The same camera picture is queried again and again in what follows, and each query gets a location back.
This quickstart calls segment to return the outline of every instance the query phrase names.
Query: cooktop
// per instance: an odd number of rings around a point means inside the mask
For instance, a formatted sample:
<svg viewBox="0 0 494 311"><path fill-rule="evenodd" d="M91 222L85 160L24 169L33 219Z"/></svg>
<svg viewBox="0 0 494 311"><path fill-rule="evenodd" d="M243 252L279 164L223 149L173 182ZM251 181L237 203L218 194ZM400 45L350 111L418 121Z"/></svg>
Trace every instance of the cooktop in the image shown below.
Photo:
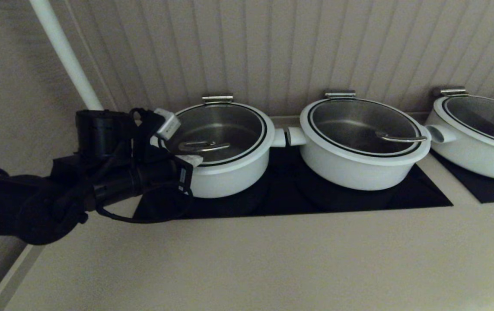
<svg viewBox="0 0 494 311"><path fill-rule="evenodd" d="M323 179L302 160L299 147L271 148L269 165L254 185L229 197L194 198L181 219L337 213L452 206L414 165L406 179L379 191L353 190ZM180 214L187 196L161 190L150 206L140 205L136 219Z"/></svg>
<svg viewBox="0 0 494 311"><path fill-rule="evenodd" d="M431 154L450 171L481 203L494 202L494 178L482 176L455 165L431 150Z"/></svg>

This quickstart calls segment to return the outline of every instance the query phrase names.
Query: pot lid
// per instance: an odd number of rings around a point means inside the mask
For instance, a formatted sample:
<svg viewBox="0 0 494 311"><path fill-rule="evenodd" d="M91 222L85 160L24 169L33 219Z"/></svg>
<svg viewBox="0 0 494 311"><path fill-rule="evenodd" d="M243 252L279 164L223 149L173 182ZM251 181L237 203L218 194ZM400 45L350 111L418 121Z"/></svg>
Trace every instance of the pot lid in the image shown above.
<svg viewBox="0 0 494 311"><path fill-rule="evenodd" d="M166 148L173 154L197 154L201 166L236 161L255 150L266 136L254 110L233 103L205 104L177 114L182 125Z"/></svg>
<svg viewBox="0 0 494 311"><path fill-rule="evenodd" d="M494 100L454 96L443 102L445 112L466 128L494 139Z"/></svg>
<svg viewBox="0 0 494 311"><path fill-rule="evenodd" d="M312 107L308 120L312 129L328 143L374 157L410 153L420 141L427 139L400 111L357 98L322 101Z"/></svg>

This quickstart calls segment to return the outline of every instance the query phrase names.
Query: white pot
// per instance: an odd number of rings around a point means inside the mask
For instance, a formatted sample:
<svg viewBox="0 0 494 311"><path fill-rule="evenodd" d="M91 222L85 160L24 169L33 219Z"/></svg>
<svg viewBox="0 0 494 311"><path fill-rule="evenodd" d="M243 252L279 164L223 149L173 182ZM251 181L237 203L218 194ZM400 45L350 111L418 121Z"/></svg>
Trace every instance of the white pot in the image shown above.
<svg viewBox="0 0 494 311"><path fill-rule="evenodd" d="M423 142L411 143L407 151L390 154L361 154L356 150L349 150L346 146L341 146L330 142L318 133L311 124L311 109L316 105L328 100L316 101L304 108L300 115L299 128L290 128L290 144L302 145L300 152L304 162L318 175L343 187L357 190L381 190L393 187L400 183L408 174L415 162L429 152L429 139ZM418 135L430 138L429 132L418 122L407 114L390 106L372 102L376 105L383 105L394 112L405 117L407 122L411 122Z"/></svg>
<svg viewBox="0 0 494 311"><path fill-rule="evenodd" d="M432 134L432 148L449 161L474 173L494 178L494 137L463 124L449 114L444 103L452 97L435 101L425 122ZM470 96L468 98L490 98Z"/></svg>
<svg viewBox="0 0 494 311"><path fill-rule="evenodd" d="M194 197L226 197L247 189L258 181L266 170L269 148L285 147L286 145L283 129L276 130L272 120L262 111L235 102L221 103L221 105L239 106L253 112L259 118L264 134L251 148L239 156L220 161L223 162L221 164L203 162L200 166L195 167L191 179L191 191ZM178 112L176 116L179 118L180 114L203 106L205 105L187 108Z"/></svg>

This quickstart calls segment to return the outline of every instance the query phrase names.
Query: robotic arm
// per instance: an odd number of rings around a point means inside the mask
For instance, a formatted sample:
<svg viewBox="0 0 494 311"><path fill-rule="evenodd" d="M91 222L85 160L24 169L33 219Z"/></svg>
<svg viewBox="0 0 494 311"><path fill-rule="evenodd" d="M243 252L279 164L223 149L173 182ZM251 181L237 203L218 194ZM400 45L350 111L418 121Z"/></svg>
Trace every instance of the robotic arm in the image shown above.
<svg viewBox="0 0 494 311"><path fill-rule="evenodd" d="M140 115L136 125L134 114ZM76 113L79 149L53 160L51 175L10 177L0 169L0 235L18 236L29 244L49 244L87 221L87 212L115 220L154 223L182 216L191 200L193 166L164 148L152 136L168 140L180 126L165 110L140 108L129 114L83 110ZM110 213L106 205L143 195L140 205L152 207L154 189L169 187L188 195L189 202L173 215L135 219Z"/></svg>

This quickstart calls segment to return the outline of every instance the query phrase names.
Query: metal hinge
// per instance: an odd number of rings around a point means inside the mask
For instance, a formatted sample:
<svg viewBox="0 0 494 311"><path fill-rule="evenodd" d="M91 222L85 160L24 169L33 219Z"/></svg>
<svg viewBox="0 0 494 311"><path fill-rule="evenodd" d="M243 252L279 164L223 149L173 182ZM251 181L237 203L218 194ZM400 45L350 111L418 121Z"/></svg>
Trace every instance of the metal hinge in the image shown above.
<svg viewBox="0 0 494 311"><path fill-rule="evenodd" d="M441 86L435 87L431 94L435 97L468 96L468 91L466 91L466 87L464 86Z"/></svg>
<svg viewBox="0 0 494 311"><path fill-rule="evenodd" d="M209 104L221 104L221 103L231 103L233 102L233 94L223 94L223 95L213 95L213 96L203 96L203 102L205 105Z"/></svg>
<svg viewBox="0 0 494 311"><path fill-rule="evenodd" d="M356 92L354 90L340 90L340 91L326 91L324 93L326 98L336 99L336 98L355 98Z"/></svg>

